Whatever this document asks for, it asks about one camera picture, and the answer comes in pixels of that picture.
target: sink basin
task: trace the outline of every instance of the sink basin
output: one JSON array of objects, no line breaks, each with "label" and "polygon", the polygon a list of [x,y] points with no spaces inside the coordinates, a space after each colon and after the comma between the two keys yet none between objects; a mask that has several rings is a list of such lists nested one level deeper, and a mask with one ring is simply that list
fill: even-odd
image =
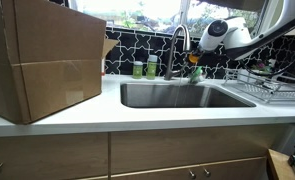
[{"label": "sink basin", "polygon": [[126,83],[121,84],[120,91],[121,103],[132,108],[255,107],[255,104],[211,85]]}]

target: black and white tile backsplash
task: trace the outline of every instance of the black and white tile backsplash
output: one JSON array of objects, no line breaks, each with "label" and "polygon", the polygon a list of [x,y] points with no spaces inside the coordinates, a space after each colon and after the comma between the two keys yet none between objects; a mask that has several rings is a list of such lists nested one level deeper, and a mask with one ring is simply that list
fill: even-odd
[{"label": "black and white tile backsplash", "polygon": [[69,7],[68,0],[49,0],[50,2],[54,2],[61,6]]},{"label": "black and white tile backsplash", "polygon": [[[147,58],[150,54],[157,55],[157,75],[164,76],[167,69],[167,60],[169,58],[169,49],[172,35],[151,33],[143,31],[134,31],[118,28],[106,28],[106,38],[116,39],[120,42],[106,56],[107,74],[132,74],[134,61],[144,63],[144,75],[146,73]],[[196,48],[199,38],[192,38],[192,47]],[[183,64],[183,58],[186,53],[182,52],[183,39],[178,38],[175,45],[173,57],[173,69],[178,70]],[[237,61],[231,61],[224,56],[223,46],[219,47],[216,54],[204,55],[197,63],[197,66],[203,66],[208,74],[208,78],[222,79],[225,76],[224,68],[240,68]],[[247,58],[250,65],[256,60],[276,59],[277,66],[284,68],[288,63],[295,59],[295,36],[282,36],[268,45],[256,50]],[[188,66],[184,70],[184,76],[187,76],[194,68]],[[289,72],[295,74],[295,64],[289,69]]]}]

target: black hose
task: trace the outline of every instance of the black hose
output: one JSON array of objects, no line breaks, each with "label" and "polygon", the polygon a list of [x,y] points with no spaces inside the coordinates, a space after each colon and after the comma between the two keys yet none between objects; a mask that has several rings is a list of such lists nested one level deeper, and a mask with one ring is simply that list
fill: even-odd
[{"label": "black hose", "polygon": [[254,72],[253,70],[251,70],[245,63],[243,60],[240,60],[239,61],[240,64],[242,65],[242,67],[244,67],[249,73],[251,74],[254,74],[256,76],[275,76],[275,75],[278,75],[278,74],[281,74],[281,73],[284,73],[290,66],[292,66],[294,63],[295,63],[295,59],[288,65],[286,66],[285,68],[283,69],[280,69],[279,71],[277,72],[273,72],[273,73],[257,73],[257,72]]}]

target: wire dish rack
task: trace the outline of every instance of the wire dish rack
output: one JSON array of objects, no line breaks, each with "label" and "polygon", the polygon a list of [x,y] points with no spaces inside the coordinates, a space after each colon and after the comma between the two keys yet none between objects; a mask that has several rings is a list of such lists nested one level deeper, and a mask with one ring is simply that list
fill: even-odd
[{"label": "wire dish rack", "polygon": [[295,104],[295,78],[288,76],[277,77],[277,79],[281,78],[293,82],[285,83],[277,81],[276,78],[270,79],[256,76],[246,70],[225,70],[224,86],[235,88],[266,103]]}]

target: cabinet door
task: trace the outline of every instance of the cabinet door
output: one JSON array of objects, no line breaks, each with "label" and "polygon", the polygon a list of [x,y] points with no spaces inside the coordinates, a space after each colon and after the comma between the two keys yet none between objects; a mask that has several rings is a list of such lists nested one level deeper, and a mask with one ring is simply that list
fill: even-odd
[{"label": "cabinet door", "polygon": [[107,133],[0,138],[0,179],[106,176]]},{"label": "cabinet door", "polygon": [[264,156],[282,125],[111,133],[111,174]]},{"label": "cabinet door", "polygon": [[120,174],[112,180],[258,180],[265,172],[265,158],[225,161],[197,166]]}]

